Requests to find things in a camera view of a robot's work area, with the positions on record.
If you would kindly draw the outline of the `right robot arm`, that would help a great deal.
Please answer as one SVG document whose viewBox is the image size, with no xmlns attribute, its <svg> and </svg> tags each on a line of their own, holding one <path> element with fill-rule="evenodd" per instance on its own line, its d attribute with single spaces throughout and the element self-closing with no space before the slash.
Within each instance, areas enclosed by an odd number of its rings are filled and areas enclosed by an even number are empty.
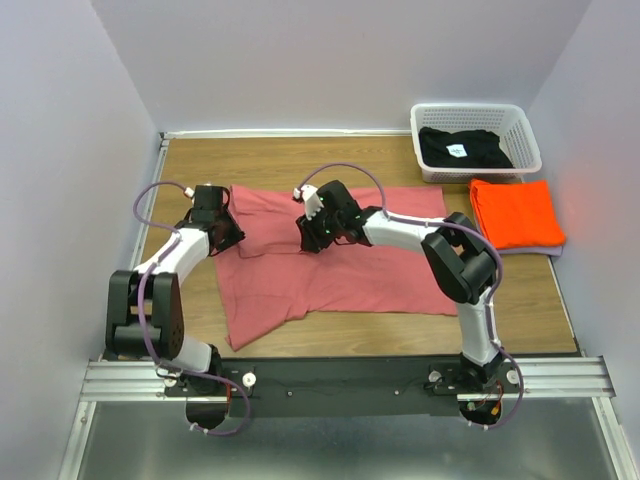
<svg viewBox="0 0 640 480">
<path fill-rule="evenodd" d="M 304 206 L 296 220 L 304 252 L 319 253 L 343 238 L 424 255 L 440 291 L 457 309 L 462 352 L 453 385 L 480 392 L 496 381 L 504 361 L 493 306 L 501 260 L 465 215 L 419 218 L 383 205 L 363 208 L 337 180 L 319 188 L 301 185 L 293 190 L 293 200 Z"/>
</svg>

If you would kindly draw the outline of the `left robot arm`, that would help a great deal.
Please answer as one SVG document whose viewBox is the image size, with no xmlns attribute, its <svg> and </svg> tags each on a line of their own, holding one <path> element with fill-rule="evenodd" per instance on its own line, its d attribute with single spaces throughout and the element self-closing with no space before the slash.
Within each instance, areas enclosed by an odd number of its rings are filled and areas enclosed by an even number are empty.
<svg viewBox="0 0 640 480">
<path fill-rule="evenodd" d="M 151 190 L 173 186 L 190 201 L 171 225 L 142 216 L 140 203 Z M 181 286 L 201 262 L 244 240 L 229 210 L 230 189 L 210 184 L 186 187 L 160 181 L 147 186 L 133 205 L 134 217 L 149 228 L 169 232 L 168 240 L 146 261 L 115 271 L 108 286 L 105 344 L 114 355 L 150 358 L 164 379 L 187 380 L 201 395 L 227 395 L 240 389 L 224 377 L 218 349 L 185 331 Z"/>
</svg>

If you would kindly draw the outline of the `pink t shirt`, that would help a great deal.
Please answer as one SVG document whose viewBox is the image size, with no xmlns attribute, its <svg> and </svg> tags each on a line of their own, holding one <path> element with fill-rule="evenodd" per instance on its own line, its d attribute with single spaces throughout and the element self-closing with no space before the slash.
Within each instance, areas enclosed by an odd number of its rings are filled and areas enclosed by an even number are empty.
<svg viewBox="0 0 640 480">
<path fill-rule="evenodd" d="M 362 245 L 302 252 L 304 209 L 286 192 L 234 185 L 229 210 L 246 237 L 214 262 L 233 350 L 313 311 L 456 313 L 423 255 Z"/>
</svg>

